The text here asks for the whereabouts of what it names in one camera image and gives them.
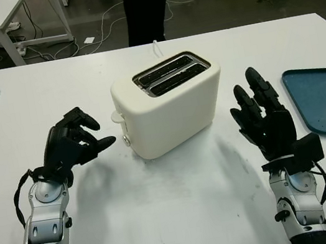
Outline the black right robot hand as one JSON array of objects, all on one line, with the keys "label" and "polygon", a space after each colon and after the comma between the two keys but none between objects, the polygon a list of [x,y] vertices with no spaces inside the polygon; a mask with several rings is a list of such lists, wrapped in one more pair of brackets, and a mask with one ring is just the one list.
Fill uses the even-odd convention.
[{"label": "black right robot hand", "polygon": [[239,132],[257,146],[267,161],[290,155],[291,145],[296,141],[296,127],[290,112],[278,100],[272,85],[263,79],[256,69],[245,71],[246,81],[253,96],[240,86],[233,87],[239,109],[230,114],[240,126]]}]

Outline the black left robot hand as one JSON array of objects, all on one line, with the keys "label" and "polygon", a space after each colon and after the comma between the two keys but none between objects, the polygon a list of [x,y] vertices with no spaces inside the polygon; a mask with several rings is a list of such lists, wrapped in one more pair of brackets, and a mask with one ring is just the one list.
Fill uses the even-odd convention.
[{"label": "black left robot hand", "polygon": [[100,124],[79,107],[67,112],[51,127],[44,154],[42,177],[65,182],[75,165],[86,164],[109,148],[114,136],[96,139],[86,129],[100,130]]}]

